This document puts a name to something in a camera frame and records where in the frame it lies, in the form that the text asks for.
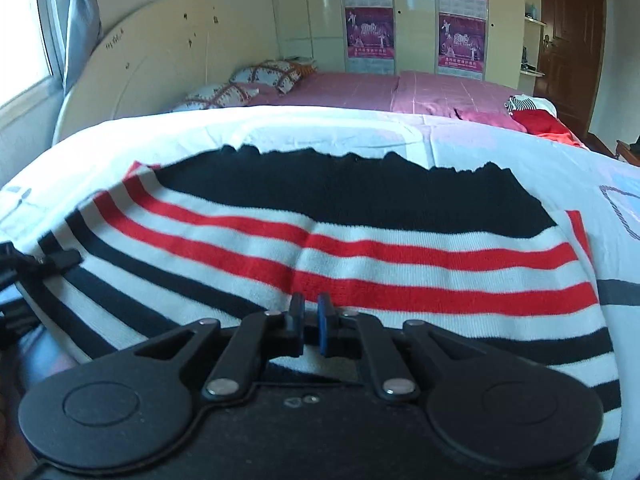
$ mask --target gray stripe on bed sheet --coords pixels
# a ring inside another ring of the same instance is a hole
[[[640,306],[640,283],[598,280],[598,294],[602,305]]]

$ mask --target window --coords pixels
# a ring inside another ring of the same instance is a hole
[[[36,0],[0,0],[0,107],[51,75]]]

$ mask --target white bed sheet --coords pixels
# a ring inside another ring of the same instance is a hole
[[[332,155],[371,157],[394,151],[425,168],[474,170],[495,162],[510,168],[550,213],[580,210],[594,257],[594,278],[640,283],[640,238],[634,237],[640,234],[638,168],[483,124],[336,108],[227,108],[94,126],[44,153],[0,190],[0,239],[34,250],[40,235],[82,200],[119,182],[134,161],[169,164],[224,144],[254,144],[263,152],[313,147]],[[615,189],[605,190],[610,200],[601,186]],[[632,480],[640,472],[640,304],[610,304],[604,313],[623,395],[620,450],[612,477]]]

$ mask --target red clothing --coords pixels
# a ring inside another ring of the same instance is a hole
[[[527,132],[541,139],[586,149],[572,131],[546,110],[516,110],[513,119],[527,129]]]

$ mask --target purple poster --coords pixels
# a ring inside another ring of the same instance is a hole
[[[485,21],[440,14],[438,66],[484,72]]]
[[[349,57],[394,59],[394,10],[378,7],[345,9]]]

